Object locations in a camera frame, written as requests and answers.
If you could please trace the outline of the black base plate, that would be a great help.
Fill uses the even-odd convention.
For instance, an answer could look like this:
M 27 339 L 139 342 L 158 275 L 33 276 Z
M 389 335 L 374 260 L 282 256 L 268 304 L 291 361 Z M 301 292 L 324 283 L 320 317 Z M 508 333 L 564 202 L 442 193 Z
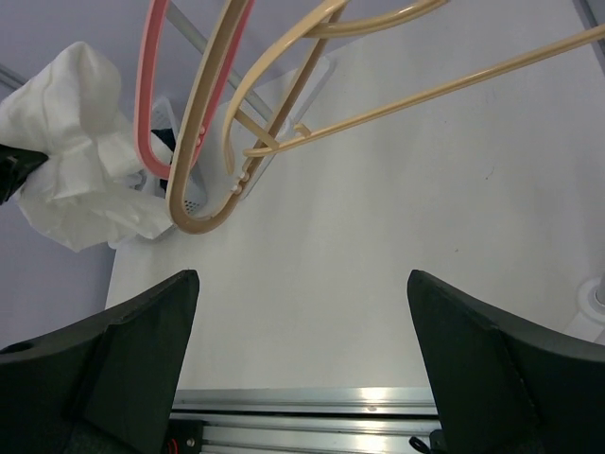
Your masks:
M 421 454 L 447 454 L 447 444 L 441 429 L 433 430 L 428 436 L 428 442 L 412 436 L 408 440 L 409 445 Z
M 197 420 L 170 420 L 162 454 L 199 454 L 203 444 L 203 423 Z

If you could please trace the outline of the pink plastic hanger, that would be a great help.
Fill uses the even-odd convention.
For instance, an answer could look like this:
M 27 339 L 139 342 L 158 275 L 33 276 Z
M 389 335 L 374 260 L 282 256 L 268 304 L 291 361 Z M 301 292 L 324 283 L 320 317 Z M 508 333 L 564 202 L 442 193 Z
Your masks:
M 244 17 L 243 32 L 250 14 L 251 10 L 249 14 Z M 172 161 L 167 164 L 157 157 L 151 145 L 151 119 L 154 103 L 153 90 L 155 86 L 155 70 L 165 20 L 169 20 L 169 22 L 171 22 L 174 27 L 176 27 L 181 34 L 183 34 L 183 36 L 185 36 L 185 38 L 201 52 L 202 57 L 209 46 L 210 39 L 206 41 L 202 40 L 197 29 L 172 2 L 151 1 L 149 3 L 147 19 L 144 25 L 143 38 L 141 41 L 141 51 L 137 71 L 134 110 L 134 141 L 137 147 L 137 154 L 144 167 L 156 177 L 163 180 L 168 180 L 177 147 L 175 147 Z M 241 80 L 234 75 L 232 67 L 242 36 L 243 33 L 235 41 L 234 58 L 232 60 L 231 68 L 227 71 L 226 83 L 222 87 L 222 93 L 220 95 L 211 95 L 211 105 L 216 109 L 220 99 L 222 98 L 225 86 L 227 84 L 231 84 L 233 87 L 238 87 L 239 83 L 241 82 Z M 210 120 L 207 121 L 209 129 L 214 115 Z M 195 161 L 191 168 L 198 160 L 202 144 L 195 153 Z

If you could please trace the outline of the aluminium mounting rail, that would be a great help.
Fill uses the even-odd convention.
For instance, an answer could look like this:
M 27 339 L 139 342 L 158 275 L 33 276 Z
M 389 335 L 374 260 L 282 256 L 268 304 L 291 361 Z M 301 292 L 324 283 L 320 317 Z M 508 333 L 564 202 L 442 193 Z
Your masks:
M 419 453 L 441 429 L 427 388 L 184 390 L 170 420 L 203 423 L 200 453 Z

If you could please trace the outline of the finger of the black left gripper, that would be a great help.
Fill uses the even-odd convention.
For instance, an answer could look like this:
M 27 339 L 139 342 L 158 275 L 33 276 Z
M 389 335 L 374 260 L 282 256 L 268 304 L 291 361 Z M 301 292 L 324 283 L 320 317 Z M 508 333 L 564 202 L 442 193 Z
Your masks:
M 0 159 L 0 203 L 4 204 L 25 184 L 27 177 L 48 160 L 48 156 L 39 151 L 1 145 Z

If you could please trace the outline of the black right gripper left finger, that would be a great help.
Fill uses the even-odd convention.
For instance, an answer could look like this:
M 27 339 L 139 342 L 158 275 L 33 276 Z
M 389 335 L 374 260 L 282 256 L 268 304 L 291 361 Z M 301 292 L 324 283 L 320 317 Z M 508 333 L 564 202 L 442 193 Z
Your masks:
M 177 453 L 168 433 L 199 297 L 180 271 L 1 351 L 4 453 Z

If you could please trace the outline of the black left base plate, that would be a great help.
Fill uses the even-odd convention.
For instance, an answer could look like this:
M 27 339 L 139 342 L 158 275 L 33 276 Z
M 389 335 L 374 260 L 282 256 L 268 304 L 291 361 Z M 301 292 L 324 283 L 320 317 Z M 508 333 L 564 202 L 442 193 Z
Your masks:
M 170 420 L 162 454 L 199 454 L 203 444 L 203 423 L 197 420 Z

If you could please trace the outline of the beige hanger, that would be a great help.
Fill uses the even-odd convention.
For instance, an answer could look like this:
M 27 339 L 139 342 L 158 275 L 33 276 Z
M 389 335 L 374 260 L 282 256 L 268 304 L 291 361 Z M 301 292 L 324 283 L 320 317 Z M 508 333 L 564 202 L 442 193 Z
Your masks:
M 181 127 L 168 178 L 167 200 L 172 220 L 187 234 L 205 234 L 224 222 L 239 202 L 240 193 L 247 187 L 248 180 L 254 176 L 256 169 L 262 163 L 260 158 L 250 158 L 246 161 L 236 189 L 229 194 L 216 213 L 206 218 L 195 218 L 187 213 L 184 196 L 190 168 L 195 161 L 197 149 L 203 143 L 203 134 L 209 129 L 207 121 L 212 118 L 216 110 L 211 105 L 211 95 L 222 93 L 227 71 L 231 68 L 234 58 L 235 41 L 243 33 L 244 17 L 250 10 L 250 1 L 228 1 L 224 6 L 211 35 L 209 46 L 203 54 L 185 109 L 184 125 Z M 265 127 L 259 126 L 240 109 L 242 100 L 258 79 L 256 76 L 246 75 L 239 83 L 232 98 L 234 113 L 228 113 L 226 119 L 235 119 L 251 131 L 257 137 L 257 146 L 274 145 L 278 132 L 310 78 L 325 43 L 324 39 L 317 41 Z
M 501 61 L 496 65 L 482 69 L 474 74 L 451 80 L 433 89 L 425 90 L 416 95 L 375 108 L 366 113 L 347 118 L 317 131 L 311 131 L 306 126 L 298 124 L 294 127 L 294 130 L 299 133 L 299 136 L 285 142 L 277 141 L 270 132 L 261 128 L 253 120 L 247 118 L 240 112 L 242 101 L 245 100 L 246 95 L 256 81 L 276 60 L 278 60 L 279 57 L 299 40 L 316 39 L 318 41 L 329 41 L 336 38 L 372 34 L 416 20 L 433 10 L 442 7 L 444 4 L 443 1 L 417 1 L 405 9 L 394 10 L 379 16 L 345 23 L 331 23 L 327 20 L 331 14 L 347 5 L 345 1 L 324 1 L 316 8 L 312 9 L 311 12 L 303 16 L 296 25 L 261 55 L 242 78 L 239 86 L 235 89 L 233 98 L 231 99 L 226 112 L 221 133 L 222 151 L 227 172 L 229 174 L 234 172 L 234 151 L 231 142 L 231 131 L 233 122 L 235 121 L 241 123 L 247 130 L 252 132 L 261 144 L 259 148 L 244 150 L 243 154 L 249 158 L 263 158 L 265 156 L 279 154 L 306 145 L 321 138 L 331 136 L 337 132 L 346 131 L 386 115 L 394 114 L 426 101 L 454 93 L 463 88 L 499 77 L 604 38 L 604 25 L 599 24 L 585 29 L 571 37 L 536 48 L 506 61 Z

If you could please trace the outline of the dark blue denim skirt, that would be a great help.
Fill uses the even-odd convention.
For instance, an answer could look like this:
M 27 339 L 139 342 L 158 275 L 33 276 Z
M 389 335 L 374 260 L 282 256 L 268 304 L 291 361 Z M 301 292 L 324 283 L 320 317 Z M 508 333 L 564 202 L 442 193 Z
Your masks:
M 166 147 L 170 149 L 170 156 L 173 156 L 176 147 L 176 139 L 172 129 L 154 129 L 151 131 Z

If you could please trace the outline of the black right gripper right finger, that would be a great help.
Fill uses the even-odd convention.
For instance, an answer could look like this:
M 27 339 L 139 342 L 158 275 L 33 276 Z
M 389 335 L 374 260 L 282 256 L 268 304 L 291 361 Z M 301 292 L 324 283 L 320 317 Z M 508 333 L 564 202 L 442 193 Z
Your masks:
M 406 295 L 448 452 L 603 452 L 603 346 L 425 271 Z

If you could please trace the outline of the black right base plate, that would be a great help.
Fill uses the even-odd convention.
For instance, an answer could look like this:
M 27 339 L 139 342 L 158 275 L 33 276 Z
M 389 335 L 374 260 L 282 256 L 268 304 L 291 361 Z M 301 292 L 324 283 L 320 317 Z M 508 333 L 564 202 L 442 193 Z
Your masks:
M 408 440 L 409 445 L 421 454 L 447 454 L 447 444 L 441 429 L 433 430 L 428 436 L 428 442 L 412 436 Z

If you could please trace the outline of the cream white garment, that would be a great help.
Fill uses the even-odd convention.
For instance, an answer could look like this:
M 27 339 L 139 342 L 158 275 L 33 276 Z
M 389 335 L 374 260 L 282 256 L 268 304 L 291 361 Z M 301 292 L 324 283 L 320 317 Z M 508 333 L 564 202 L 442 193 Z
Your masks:
M 120 93 L 117 68 L 78 42 L 1 102 L 2 144 L 48 157 L 17 205 L 37 232 L 74 252 L 154 239 L 172 225 L 164 199 L 127 183 L 143 165 Z

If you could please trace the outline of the silver clothes rack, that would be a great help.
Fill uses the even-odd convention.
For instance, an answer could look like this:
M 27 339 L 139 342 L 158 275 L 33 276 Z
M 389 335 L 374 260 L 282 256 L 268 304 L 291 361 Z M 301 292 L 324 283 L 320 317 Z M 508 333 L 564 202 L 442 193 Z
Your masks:
M 345 8 L 345 6 L 344 6 L 344 7 L 342 7 L 340 10 L 338 10 L 337 12 L 335 12 L 335 13 L 331 14 L 331 15 L 330 15 L 330 16 L 327 18 L 327 20 L 328 20 L 329 22 L 331 22 L 331 23 L 334 23 L 334 22 L 340 22 L 340 20 L 339 20 L 339 15 L 340 15 L 340 13 L 341 13 L 341 12 L 344 10 L 344 8 Z M 251 88 L 251 90 L 250 90 L 250 91 L 248 92 L 248 94 L 246 95 L 245 100 L 244 100 L 244 101 L 242 101 L 242 103 L 241 103 L 241 105 L 240 105 L 240 109 L 241 109 L 241 111 L 243 111 L 243 110 L 242 110 L 242 108 L 241 108 L 241 106 L 242 106 L 242 104 L 243 104 L 243 103 L 249 103 L 249 104 L 250 104 L 252 107 L 255 107 L 255 106 L 257 105 L 257 103 L 258 103 L 257 99 L 256 99 L 256 98 L 254 98 L 254 97 L 252 96 L 252 94 L 251 94 L 251 93 L 252 93 L 252 90 L 253 90 L 253 87 Z M 264 118 L 265 122 L 264 122 L 264 124 L 262 124 L 262 125 L 259 125 L 259 124 L 258 124 L 258 125 L 259 125 L 259 126 L 261 126 L 261 127 L 265 127 L 265 126 L 266 126 L 266 124 L 267 124 L 267 122 L 268 122 L 268 120 L 269 120 L 269 118 L 270 118 L 270 117 L 271 117 L 271 116 L 272 116 L 272 115 L 273 115 L 273 114 L 276 112 L 277 108 L 276 108 L 276 109 L 274 109 L 274 110 L 271 110 L 271 109 L 259 109 L 257 112 L 258 112 L 258 114 L 259 114 L 260 116 L 262 116 L 262 117 Z M 293 125 L 293 127 L 292 127 L 293 131 L 294 131 L 294 132 L 296 132 L 296 134 L 297 134 L 297 135 L 296 135 L 296 137 L 298 137 L 298 136 L 299 136 L 299 133 L 298 133 L 297 131 L 295 131 L 295 130 L 294 130 L 294 127 L 295 127 L 296 125 L 298 125 L 298 124 L 302 124 L 302 123 L 297 123 L 297 124 Z M 284 125 L 283 125 L 283 126 L 280 128 L 280 130 L 279 130 L 279 132 L 278 132 L 278 135 L 277 135 L 277 137 L 276 137 L 277 141 L 279 141 L 279 142 L 285 142 L 284 140 L 282 140 L 282 138 L 281 138 L 281 136 L 280 136 L 280 132 L 281 132 L 281 130 L 283 129 L 283 127 L 284 127 Z M 229 196 L 229 194 L 230 194 L 230 193 L 231 193 L 233 190 L 235 190 L 235 189 L 236 189 L 236 184 L 237 184 L 237 181 L 238 181 L 238 180 L 239 180 L 239 179 L 242 177 L 242 175 L 243 175 L 242 167 L 243 167 L 243 165 L 246 163 L 246 161 L 247 161 L 248 159 L 250 159 L 249 157 L 247 157 L 247 156 L 245 156 L 245 155 L 243 154 L 243 151 L 244 151 L 244 150 L 246 150 L 246 149 L 249 149 L 249 148 L 259 148 L 259 147 L 260 147 L 260 146 L 257 146 L 257 145 L 256 145 L 256 142 L 257 142 L 257 137 L 256 137 L 256 136 L 255 136 L 255 135 L 254 135 L 252 132 L 250 132 L 249 130 L 247 130 L 247 129 L 246 129 L 246 128 L 245 128 L 245 127 L 244 127 L 244 126 L 241 124 L 241 123 L 239 123 L 239 122 L 237 122 L 237 121 L 233 122 L 232 131 L 231 131 L 231 142 L 232 142 L 233 151 L 234 151 L 234 172 L 233 172 L 232 174 L 230 174 L 230 175 L 235 175 L 237 178 L 236 178 L 236 180 L 234 180 L 234 182 L 233 182 L 233 187 L 232 187 L 232 188 L 229 190 L 229 192 L 227 193 L 227 196 L 226 196 L 226 197 L 225 197 L 225 198 L 224 198 L 224 199 L 221 201 L 221 204 L 220 204 L 220 205 L 217 207 L 217 209 L 215 210 L 215 212 L 213 212 L 213 213 L 211 213 L 211 214 L 209 214 L 209 215 L 207 215 L 207 216 L 205 216 L 205 217 L 203 217 L 203 218 L 209 217 L 209 216 L 211 216 L 212 214 L 216 213 L 216 212 L 217 212 L 217 211 L 218 211 L 218 210 L 221 208 L 221 206 L 223 205 L 224 201 L 227 199 L 227 197 Z M 265 160 L 267 157 L 268 157 L 268 156 L 265 156 L 265 157 L 263 157 L 263 158 L 260 158 L 260 159 L 262 160 L 262 163 L 263 163 L 263 161 L 264 161 L 264 160 Z M 241 193 L 240 193 L 240 198 L 241 198 L 242 194 L 244 194 L 244 193 L 246 193 L 246 192 L 247 192 L 249 185 L 250 185 L 251 183 L 253 183 L 253 181 L 254 181 L 254 176 L 253 176 L 253 177 L 251 177 L 251 178 L 248 180 L 248 185 L 247 185 L 247 187 L 246 187 L 244 190 L 242 190 L 242 191 L 241 191 Z

